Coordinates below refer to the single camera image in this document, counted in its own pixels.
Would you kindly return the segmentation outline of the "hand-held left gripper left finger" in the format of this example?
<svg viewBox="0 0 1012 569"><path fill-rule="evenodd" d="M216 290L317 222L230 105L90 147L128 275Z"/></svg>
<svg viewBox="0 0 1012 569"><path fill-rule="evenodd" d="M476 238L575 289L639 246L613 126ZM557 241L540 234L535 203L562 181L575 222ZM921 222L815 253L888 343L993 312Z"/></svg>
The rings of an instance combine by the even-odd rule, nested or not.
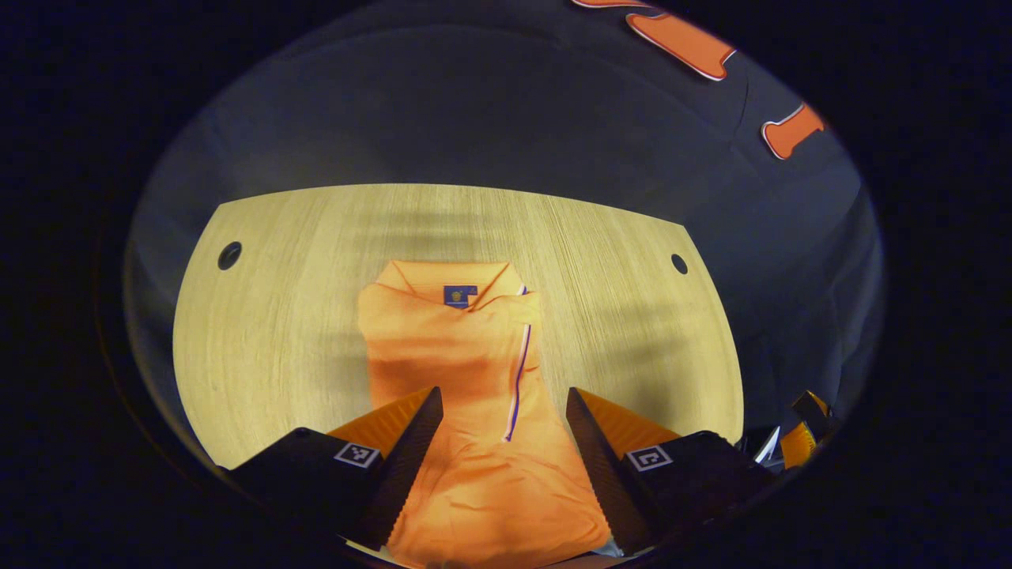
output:
<svg viewBox="0 0 1012 569"><path fill-rule="evenodd" d="M228 479L272 514L380 551L443 418L431 386L328 433L296 428Z"/></svg>

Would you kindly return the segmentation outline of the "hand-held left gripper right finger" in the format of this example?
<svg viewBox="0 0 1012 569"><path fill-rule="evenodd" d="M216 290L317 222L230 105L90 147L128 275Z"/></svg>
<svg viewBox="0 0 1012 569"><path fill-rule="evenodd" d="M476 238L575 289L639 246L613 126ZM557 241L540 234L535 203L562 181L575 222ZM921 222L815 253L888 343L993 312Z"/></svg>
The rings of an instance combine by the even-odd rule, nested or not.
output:
<svg viewBox="0 0 1012 569"><path fill-rule="evenodd" d="M683 546L741 514L775 475L721 435L677 435L573 386L566 418L615 544L625 554Z"/></svg>

